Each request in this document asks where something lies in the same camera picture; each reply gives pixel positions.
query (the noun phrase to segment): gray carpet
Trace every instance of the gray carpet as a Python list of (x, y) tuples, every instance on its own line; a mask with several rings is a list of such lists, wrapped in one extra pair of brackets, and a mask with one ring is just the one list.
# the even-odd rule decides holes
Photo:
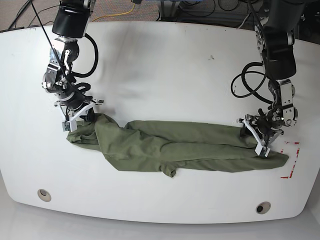
[[(0, 0), (0, 30), (5, 30), (14, 20), (17, 12), (26, 0)], [(40, 10), (59, 4), (58, 0), (33, 0), (36, 10)], [(225, 9), (232, 9), (236, 6), (238, 0), (220, 0), (220, 4)], [(215, 10), (221, 11), (218, 6), (218, 0), (203, 0), (200, 4), (192, 7), (195, 10), (211, 11), (216, 4)], [(91, 20), (96, 17), (110, 14), (127, 12), (132, 8), (133, 4), (130, 0), (96, 0), (94, 13)], [(42, 23), (54, 21), (57, 14), (57, 7), (45, 10), (39, 14)], [(235, 12), (247, 13), (248, 7), (246, 3), (241, 2)], [(31, 7), (17, 21), (17, 27), (27, 27), (35, 14)], [(127, 15), (112, 16), (99, 19), (99, 21), (155, 21), (158, 18), (158, 7), (156, 0), (143, 0), (141, 5), (136, 5), (134, 10)], [(39, 22), (35, 19), (33, 25), (38, 25)]]

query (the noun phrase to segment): green cloth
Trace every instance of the green cloth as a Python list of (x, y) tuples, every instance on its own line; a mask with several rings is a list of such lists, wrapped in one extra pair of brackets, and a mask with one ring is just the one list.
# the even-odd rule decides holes
[(240, 138), (240, 128), (197, 122), (131, 121), (119, 127), (110, 117), (96, 114), (82, 122), (67, 140), (79, 147), (101, 151), (119, 171), (160, 172), (169, 177), (177, 168), (223, 172), (274, 169), (288, 156), (255, 153), (253, 137)]

